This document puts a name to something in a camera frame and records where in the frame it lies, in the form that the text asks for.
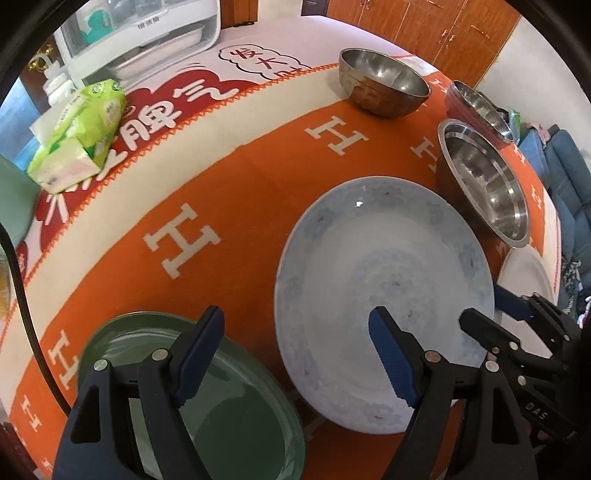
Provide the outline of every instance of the white wall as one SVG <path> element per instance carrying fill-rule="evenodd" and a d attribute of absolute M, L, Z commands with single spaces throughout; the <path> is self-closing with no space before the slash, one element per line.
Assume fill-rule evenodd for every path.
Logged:
<path fill-rule="evenodd" d="M 258 21 L 299 17 L 302 0 L 259 0 Z"/>
<path fill-rule="evenodd" d="M 591 104 L 554 48 L 525 18 L 478 89 L 498 106 L 521 112 L 527 121 L 546 128 L 558 124 L 580 150 L 591 154 Z"/>

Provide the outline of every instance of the green tissue pack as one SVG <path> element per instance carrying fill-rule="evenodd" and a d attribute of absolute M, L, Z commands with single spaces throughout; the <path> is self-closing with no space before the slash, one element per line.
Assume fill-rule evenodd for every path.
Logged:
<path fill-rule="evenodd" d="M 69 100 L 27 173 L 55 195 L 105 165 L 127 101 L 115 80 L 89 85 Z"/>

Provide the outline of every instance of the blue and white porcelain plate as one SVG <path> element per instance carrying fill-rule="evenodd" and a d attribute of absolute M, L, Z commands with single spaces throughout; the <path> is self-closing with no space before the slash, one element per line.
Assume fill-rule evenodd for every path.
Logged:
<path fill-rule="evenodd" d="M 425 350 L 482 363 L 485 351 L 457 322 L 469 307 L 494 314 L 474 233 L 431 190 L 366 177 L 327 192 L 296 223 L 277 271 L 275 328 L 285 367 L 312 407 L 351 430 L 399 433 L 413 411 L 369 337 L 369 312 L 380 305 Z"/>

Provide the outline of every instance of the blue sofa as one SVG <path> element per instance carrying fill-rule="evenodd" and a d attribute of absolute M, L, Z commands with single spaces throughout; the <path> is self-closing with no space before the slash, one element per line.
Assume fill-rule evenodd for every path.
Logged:
<path fill-rule="evenodd" d="M 591 173 L 566 130 L 553 125 L 550 134 L 551 140 L 544 150 L 537 131 L 531 129 L 519 149 L 538 174 L 558 211 L 563 262 L 580 261 L 583 287 L 591 287 Z M 565 308 L 569 298 L 561 282 L 559 308 Z"/>

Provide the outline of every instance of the cabinet door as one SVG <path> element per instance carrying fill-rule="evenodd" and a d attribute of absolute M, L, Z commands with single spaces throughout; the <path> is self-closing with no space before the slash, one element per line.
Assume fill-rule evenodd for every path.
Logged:
<path fill-rule="evenodd" d="M 330 0 L 326 16 L 357 26 L 365 0 Z"/>
<path fill-rule="evenodd" d="M 494 61 L 496 54 L 482 42 L 476 31 L 453 27 L 434 65 L 452 80 L 474 87 Z"/>
<path fill-rule="evenodd" d="M 467 0 L 456 25 L 478 33 L 481 42 L 495 53 L 513 32 L 519 13 L 505 0 Z"/>
<path fill-rule="evenodd" d="M 394 42 L 409 6 L 407 0 L 366 0 L 359 28 Z"/>
<path fill-rule="evenodd" d="M 463 0 L 413 0 L 394 43 L 433 63 L 462 5 Z"/>
<path fill-rule="evenodd" d="M 220 0 L 220 8 L 222 28 L 256 22 L 258 18 L 258 0 Z"/>

